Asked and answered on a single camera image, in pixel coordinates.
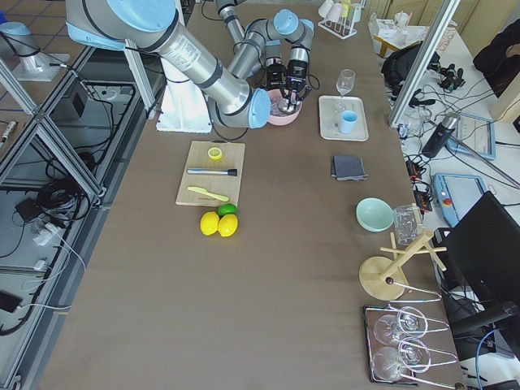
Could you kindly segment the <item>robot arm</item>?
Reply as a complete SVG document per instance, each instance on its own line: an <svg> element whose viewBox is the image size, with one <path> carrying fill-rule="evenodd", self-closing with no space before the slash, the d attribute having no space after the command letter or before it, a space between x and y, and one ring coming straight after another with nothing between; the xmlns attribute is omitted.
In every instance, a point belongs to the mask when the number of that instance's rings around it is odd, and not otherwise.
<svg viewBox="0 0 520 390"><path fill-rule="evenodd" d="M254 89L247 77L274 49L274 41L291 45L279 87L291 110L305 99L314 25L282 9L271 19L256 19L242 28L237 1L218 1L217 12L235 42L229 67L215 57L180 22L173 1L67 1L69 37L80 44L122 51L127 41L155 53L191 80L207 97L210 118L219 126L261 128L267 124L271 101L265 89Z"/></svg>
<svg viewBox="0 0 520 390"><path fill-rule="evenodd" d="M299 18L288 9L278 11L271 19L256 19L243 28L235 8L240 1L217 1L219 17L234 42L235 57L228 70L236 77L244 79L254 67L268 58L270 42L285 40L291 45L290 58L284 72L283 88L290 93L307 94L307 73L310 65L310 48L314 36L314 24Z"/></svg>

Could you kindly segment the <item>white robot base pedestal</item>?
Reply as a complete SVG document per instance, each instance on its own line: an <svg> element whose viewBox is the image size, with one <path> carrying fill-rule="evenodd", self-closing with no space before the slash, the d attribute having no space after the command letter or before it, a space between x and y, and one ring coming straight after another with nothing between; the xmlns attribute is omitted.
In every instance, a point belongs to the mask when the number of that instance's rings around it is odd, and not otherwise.
<svg viewBox="0 0 520 390"><path fill-rule="evenodd" d="M162 97L157 130L208 134L212 123L201 90L182 72L161 59L167 85Z"/></svg>

